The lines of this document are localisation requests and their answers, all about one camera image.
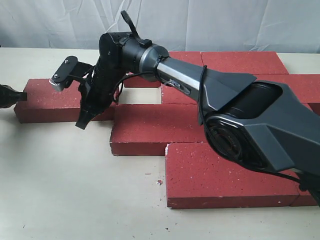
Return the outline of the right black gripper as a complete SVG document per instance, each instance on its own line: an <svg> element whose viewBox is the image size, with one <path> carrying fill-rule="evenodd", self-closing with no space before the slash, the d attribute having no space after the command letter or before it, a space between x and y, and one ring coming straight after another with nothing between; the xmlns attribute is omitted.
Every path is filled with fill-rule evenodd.
<svg viewBox="0 0 320 240"><path fill-rule="evenodd" d="M75 123L77 128L85 130L87 125L113 101L114 89L125 76L125 70L100 57L88 72L85 83L78 87L80 92L80 112Z"/></svg>

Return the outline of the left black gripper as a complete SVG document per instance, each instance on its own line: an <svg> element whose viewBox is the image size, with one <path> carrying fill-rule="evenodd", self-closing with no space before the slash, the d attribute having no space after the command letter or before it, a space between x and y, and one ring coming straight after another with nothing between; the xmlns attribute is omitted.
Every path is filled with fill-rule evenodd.
<svg viewBox="0 0 320 240"><path fill-rule="evenodd" d="M26 92L12 92L12 88L8 85L0 85L0 108L7 109L10 108L13 103L25 102L27 101Z"/></svg>

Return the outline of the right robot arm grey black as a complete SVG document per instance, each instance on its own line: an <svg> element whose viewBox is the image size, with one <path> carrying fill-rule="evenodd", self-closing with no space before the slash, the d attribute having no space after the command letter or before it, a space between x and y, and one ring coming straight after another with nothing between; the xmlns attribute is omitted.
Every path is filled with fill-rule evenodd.
<svg viewBox="0 0 320 240"><path fill-rule="evenodd" d="M206 140L220 156L279 177L292 170L299 188L319 201L320 117L288 85L177 60L133 32L107 32L99 39L97 63L82 74L76 126L85 129L133 76L158 80L195 100Z"/></svg>

